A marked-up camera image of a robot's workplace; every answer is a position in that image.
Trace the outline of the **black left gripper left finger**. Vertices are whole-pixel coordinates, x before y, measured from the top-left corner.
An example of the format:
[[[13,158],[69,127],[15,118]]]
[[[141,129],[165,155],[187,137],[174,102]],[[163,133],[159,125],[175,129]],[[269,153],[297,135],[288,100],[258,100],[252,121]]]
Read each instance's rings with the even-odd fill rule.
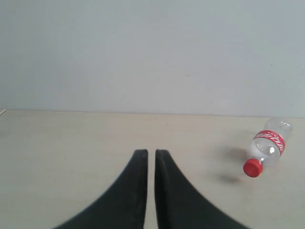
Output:
[[[143,229],[147,203],[148,151],[135,150],[116,181],[59,229]]]

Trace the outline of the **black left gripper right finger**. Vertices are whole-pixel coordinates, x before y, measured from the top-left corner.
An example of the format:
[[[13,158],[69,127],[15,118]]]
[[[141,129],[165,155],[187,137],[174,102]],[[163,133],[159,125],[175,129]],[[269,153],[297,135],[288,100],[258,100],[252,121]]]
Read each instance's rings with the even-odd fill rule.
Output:
[[[160,229],[245,229],[188,181],[167,150],[155,151],[154,196]]]

